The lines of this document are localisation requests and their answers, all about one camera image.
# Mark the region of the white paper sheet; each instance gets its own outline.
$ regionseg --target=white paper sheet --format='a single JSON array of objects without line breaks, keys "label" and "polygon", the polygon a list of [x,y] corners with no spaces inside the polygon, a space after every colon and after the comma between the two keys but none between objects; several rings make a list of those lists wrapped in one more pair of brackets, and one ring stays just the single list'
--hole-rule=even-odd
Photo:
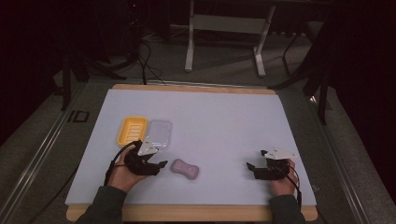
[{"label": "white paper sheet", "polygon": [[[137,184],[125,203],[268,204],[269,181],[256,180],[250,162],[264,167],[260,151],[281,147],[299,155],[277,95],[109,90],[66,204],[90,204],[120,150],[127,116],[172,122],[170,145],[149,161],[169,161],[157,176]],[[195,180],[170,171],[175,159],[199,166]],[[316,204],[304,165],[293,159],[303,204]]]}]

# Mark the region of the gray floor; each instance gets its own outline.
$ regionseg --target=gray floor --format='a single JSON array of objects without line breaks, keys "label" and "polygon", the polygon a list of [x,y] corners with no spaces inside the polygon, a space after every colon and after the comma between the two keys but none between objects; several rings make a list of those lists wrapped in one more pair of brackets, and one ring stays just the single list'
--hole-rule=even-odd
[{"label": "gray floor", "polygon": [[[214,43],[206,41],[210,34],[198,35],[206,36],[197,37],[193,71],[188,74],[184,72],[187,48],[185,34],[173,36],[168,43],[156,35],[146,38],[151,48],[148,65],[166,84],[186,82],[189,85],[200,83],[265,88],[288,78],[279,56],[290,38],[283,35],[270,35],[267,38],[263,54],[267,76],[258,77],[252,58],[256,36]],[[296,41],[288,54],[291,69],[295,69],[303,60],[309,47],[309,41],[303,36]],[[142,46],[141,54],[146,58],[149,49]],[[124,81],[126,83],[141,82],[141,68],[138,64],[118,73],[128,77]],[[154,77],[150,70],[147,70],[147,76]],[[106,90],[114,83],[118,82],[99,74],[93,74],[87,84],[74,83],[75,91],[81,90],[81,93],[65,113],[60,112],[61,97],[52,95],[1,147],[0,164],[3,168],[0,169],[0,202],[3,203],[26,164],[45,142],[52,125],[62,116],[68,118],[72,110],[91,113],[86,123],[66,121],[63,124],[10,223],[28,223],[73,173],[90,138]],[[158,80],[150,83],[162,84]],[[326,110],[328,125],[322,126],[316,117],[315,105],[303,97],[303,85],[304,80],[278,94],[311,184],[316,189],[318,210],[328,223],[395,223],[395,205],[380,182],[335,91],[329,89]],[[67,206],[64,200],[67,192],[68,187],[35,223],[70,223],[65,218]],[[312,223],[325,221],[319,218]]]}]

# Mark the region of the hand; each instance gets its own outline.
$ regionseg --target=hand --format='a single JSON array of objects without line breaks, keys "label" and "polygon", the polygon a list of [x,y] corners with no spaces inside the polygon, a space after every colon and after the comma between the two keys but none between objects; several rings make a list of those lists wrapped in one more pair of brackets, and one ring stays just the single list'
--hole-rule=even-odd
[{"label": "hand", "polygon": [[127,148],[120,154],[120,160],[117,161],[113,167],[113,172],[107,183],[109,186],[121,189],[126,193],[128,193],[140,180],[147,177],[146,175],[135,175],[125,166],[124,158],[130,150],[131,148]]},{"label": "hand", "polygon": [[[289,166],[292,168],[292,169],[289,168],[290,171],[288,176],[294,183],[297,183],[297,176],[294,175],[294,170],[293,170],[295,163],[290,159],[287,159],[287,161]],[[273,189],[273,193],[275,194],[275,196],[294,194],[294,190],[295,190],[294,185],[286,177],[280,180],[271,181],[271,187]]]}]

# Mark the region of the white table leg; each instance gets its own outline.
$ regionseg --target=white table leg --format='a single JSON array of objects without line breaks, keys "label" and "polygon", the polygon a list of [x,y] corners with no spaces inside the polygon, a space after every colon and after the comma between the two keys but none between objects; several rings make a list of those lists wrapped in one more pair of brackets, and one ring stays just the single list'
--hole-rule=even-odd
[{"label": "white table leg", "polygon": [[194,58],[194,0],[190,0],[190,25],[189,25],[189,46],[187,47],[186,72],[192,71],[192,62]]},{"label": "white table leg", "polygon": [[268,12],[267,19],[265,20],[265,24],[262,27],[262,37],[260,39],[259,45],[253,48],[254,58],[256,62],[257,72],[259,77],[265,76],[264,65],[262,63],[262,46],[264,45],[265,37],[268,35],[268,30],[271,25],[271,19],[274,16],[275,6],[271,6],[270,11]]}]

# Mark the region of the cable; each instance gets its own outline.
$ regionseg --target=cable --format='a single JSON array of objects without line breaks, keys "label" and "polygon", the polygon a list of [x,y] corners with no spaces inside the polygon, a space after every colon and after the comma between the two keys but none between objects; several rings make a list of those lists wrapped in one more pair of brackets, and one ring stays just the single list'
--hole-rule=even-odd
[{"label": "cable", "polygon": [[107,171],[106,171],[106,177],[105,177],[104,186],[107,185],[108,180],[110,179],[111,173],[113,172],[113,168],[114,168],[114,166],[115,166],[116,160],[117,160],[117,158],[119,157],[119,155],[120,155],[126,148],[128,148],[128,147],[130,147],[131,145],[134,145],[134,144],[136,144],[136,141],[133,141],[133,142],[131,142],[131,143],[128,143],[127,145],[125,145],[124,147],[122,147],[122,148],[120,149],[120,151],[117,153],[117,155],[114,157],[114,159],[110,162],[110,165],[108,166],[108,169],[107,169]]},{"label": "cable", "polygon": [[78,170],[78,166],[76,169],[73,171],[73,173],[67,178],[66,182],[62,185],[61,189],[53,196],[49,202],[28,222],[28,224],[34,223],[40,216],[43,214],[43,212],[55,201],[55,199],[61,194],[61,192],[66,188],[67,184],[70,182],[70,180],[73,178],[73,176],[76,174]]},{"label": "cable", "polygon": [[291,184],[296,188],[296,190],[297,190],[297,203],[298,203],[298,205],[301,208],[301,205],[302,205],[302,193],[300,191],[300,178],[298,177],[298,174],[297,174],[296,170],[294,170],[294,168],[289,166],[289,168],[291,168],[294,171],[294,173],[297,175],[297,183],[298,183],[299,186],[297,186],[297,184],[290,178],[290,176],[286,175],[279,167],[275,166],[275,168],[280,173],[282,173],[291,182]]},{"label": "cable", "polygon": [[323,220],[323,222],[325,224],[329,224],[329,222],[326,220],[326,218],[324,218],[323,214],[321,214],[321,212],[319,211],[318,207],[317,207],[317,211],[318,211],[318,214],[319,214],[320,218]]}]

